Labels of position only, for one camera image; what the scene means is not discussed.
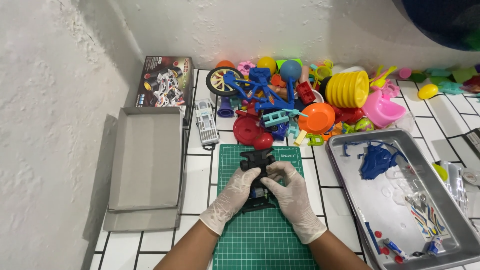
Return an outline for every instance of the metal tray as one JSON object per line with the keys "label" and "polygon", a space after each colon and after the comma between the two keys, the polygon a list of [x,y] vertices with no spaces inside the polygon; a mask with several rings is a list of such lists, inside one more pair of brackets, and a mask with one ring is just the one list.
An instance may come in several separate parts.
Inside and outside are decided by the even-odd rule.
{"label": "metal tray", "polygon": [[[398,205],[388,191],[394,188],[385,173],[374,180],[363,180],[360,167],[363,158],[358,154],[366,153],[367,144],[348,146],[344,154],[344,143],[378,140],[393,144],[407,157],[410,166],[416,173],[417,186],[428,199],[429,204],[436,209],[438,218],[443,221],[449,232],[437,257],[428,255],[413,257],[415,251],[425,252],[428,241],[412,218],[407,206]],[[462,215],[458,205],[450,197],[442,184],[442,180],[427,161],[413,137],[403,129],[384,129],[371,132],[337,135],[328,140],[327,151],[335,168],[338,179],[342,182],[360,230],[372,253],[373,260],[383,270],[442,270],[455,266],[473,263],[480,260],[480,238],[473,231],[467,218]],[[397,264],[393,259],[395,254],[378,255],[369,235],[365,222],[370,223],[373,231],[381,231],[382,238],[376,238],[383,245],[383,240],[389,238],[410,255],[410,260]]]}

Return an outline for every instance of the pink toy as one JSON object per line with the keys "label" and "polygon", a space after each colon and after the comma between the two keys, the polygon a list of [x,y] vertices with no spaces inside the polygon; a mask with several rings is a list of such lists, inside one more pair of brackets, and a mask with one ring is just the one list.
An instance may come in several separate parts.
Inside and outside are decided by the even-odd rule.
{"label": "pink toy", "polygon": [[381,91],[383,95],[388,95],[391,98],[394,98],[398,95],[400,95],[400,87],[394,85],[390,79],[385,80],[385,84],[382,87],[378,86],[371,86],[370,87],[372,90],[375,91]]}
{"label": "pink toy", "polygon": [[250,74],[250,69],[252,67],[255,67],[255,64],[253,64],[250,61],[246,61],[246,62],[241,62],[238,65],[237,69],[240,71],[240,73],[243,74],[243,76],[248,76],[248,74]]}
{"label": "pink toy", "polygon": [[371,93],[361,109],[365,116],[379,128],[397,121],[407,111],[403,106],[382,98],[381,91]]}
{"label": "pink toy", "polygon": [[398,71],[398,76],[400,76],[400,78],[402,79],[407,79],[408,77],[410,77],[410,75],[412,75],[412,70],[409,68],[401,68]]}

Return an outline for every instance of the green cutting mat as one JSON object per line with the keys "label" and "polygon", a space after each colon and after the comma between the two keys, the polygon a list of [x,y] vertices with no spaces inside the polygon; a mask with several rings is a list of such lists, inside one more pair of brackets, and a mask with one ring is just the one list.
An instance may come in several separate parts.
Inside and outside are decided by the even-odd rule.
{"label": "green cutting mat", "polygon": [[[303,176],[298,147],[274,147],[276,160],[290,161]],[[217,195],[239,167],[240,152],[253,147],[221,144]],[[319,269],[306,245],[276,208],[236,214],[225,226],[214,251],[213,270],[313,270]]]}

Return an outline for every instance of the cardboard box lid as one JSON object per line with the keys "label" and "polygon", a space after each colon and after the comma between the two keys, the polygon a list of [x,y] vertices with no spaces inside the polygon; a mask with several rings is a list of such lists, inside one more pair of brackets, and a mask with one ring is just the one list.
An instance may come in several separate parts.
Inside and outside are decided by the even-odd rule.
{"label": "cardboard box lid", "polygon": [[118,125],[109,208],[176,206],[182,156],[179,108],[121,108]]}
{"label": "cardboard box lid", "polygon": [[107,211],[104,231],[173,229],[179,225],[178,207],[154,210]]}

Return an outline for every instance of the red plastic lid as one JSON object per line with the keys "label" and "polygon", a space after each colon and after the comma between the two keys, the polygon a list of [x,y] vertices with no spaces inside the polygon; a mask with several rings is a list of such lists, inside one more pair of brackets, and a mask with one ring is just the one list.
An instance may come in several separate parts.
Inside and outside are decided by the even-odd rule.
{"label": "red plastic lid", "polygon": [[402,259],[402,257],[400,257],[399,255],[395,256],[395,261],[396,261],[397,263],[403,263],[403,259]]}
{"label": "red plastic lid", "polygon": [[233,123],[233,135],[241,144],[252,146],[254,139],[264,133],[264,129],[258,123],[258,118],[248,115],[240,116]]}

